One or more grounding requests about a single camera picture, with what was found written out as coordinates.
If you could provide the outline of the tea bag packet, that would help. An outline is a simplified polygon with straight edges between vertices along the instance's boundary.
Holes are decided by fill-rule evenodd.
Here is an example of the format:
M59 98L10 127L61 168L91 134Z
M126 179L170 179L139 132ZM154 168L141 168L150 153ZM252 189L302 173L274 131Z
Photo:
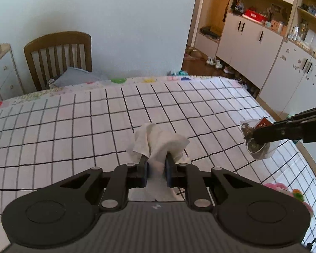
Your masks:
M280 145L280 141L272 141L264 131L272 123L265 117L240 122L241 133L248 153L254 160L268 159Z

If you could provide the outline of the white bunny plush toy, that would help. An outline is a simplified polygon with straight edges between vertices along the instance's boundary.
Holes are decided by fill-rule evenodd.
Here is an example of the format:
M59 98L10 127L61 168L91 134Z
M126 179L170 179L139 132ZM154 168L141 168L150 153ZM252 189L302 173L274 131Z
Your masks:
M299 189L290 190L285 184L280 183L280 182L265 183L264 186L297 199L298 201L300 201L306 206L306 208L308 209L308 212L310 213L310 217L311 218L313 217L314 211L312 207L305 201L304 195Z

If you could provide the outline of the checkered tablecloth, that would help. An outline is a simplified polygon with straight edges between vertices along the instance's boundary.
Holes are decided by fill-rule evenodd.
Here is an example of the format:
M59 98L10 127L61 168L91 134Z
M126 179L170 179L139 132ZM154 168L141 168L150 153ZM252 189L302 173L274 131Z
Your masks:
M281 140L257 160L241 125L273 118L237 81L226 78L124 79L0 102L0 221L13 200L91 167L153 160L153 180L131 199L184 200L163 184L163 154L202 171L221 167L278 186L311 213L304 243L316 252L316 176L296 144ZM0 252L8 246L0 222Z

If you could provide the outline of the blue seat cushion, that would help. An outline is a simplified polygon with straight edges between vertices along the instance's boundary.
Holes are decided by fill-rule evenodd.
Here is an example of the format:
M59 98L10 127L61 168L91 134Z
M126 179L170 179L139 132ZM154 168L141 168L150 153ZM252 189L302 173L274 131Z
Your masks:
M79 85L82 83L93 83L108 80L109 78L100 72L89 72L83 69L68 67L61 75L50 78L47 82L49 88Z

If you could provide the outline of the wooden chair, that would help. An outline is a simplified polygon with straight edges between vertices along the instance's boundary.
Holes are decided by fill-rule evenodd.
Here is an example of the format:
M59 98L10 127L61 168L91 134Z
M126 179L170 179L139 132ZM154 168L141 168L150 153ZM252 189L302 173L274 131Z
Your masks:
M63 31L41 36L24 47L24 55L36 91L69 67L92 71L91 36L79 31Z

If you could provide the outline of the wooden side cabinet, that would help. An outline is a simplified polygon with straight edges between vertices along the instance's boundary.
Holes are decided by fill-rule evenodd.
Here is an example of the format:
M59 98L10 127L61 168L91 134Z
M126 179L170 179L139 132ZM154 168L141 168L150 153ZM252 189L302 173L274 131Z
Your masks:
M23 95L25 90L8 43L0 44L0 101Z

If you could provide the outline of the grey white wall cabinet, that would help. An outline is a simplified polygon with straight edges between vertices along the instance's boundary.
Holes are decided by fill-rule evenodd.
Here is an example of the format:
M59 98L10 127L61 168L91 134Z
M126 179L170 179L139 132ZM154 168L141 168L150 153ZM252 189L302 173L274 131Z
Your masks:
M201 25L220 39L203 36L205 53L216 56L259 90L277 116L316 107L316 47L296 28L300 0L204 0Z

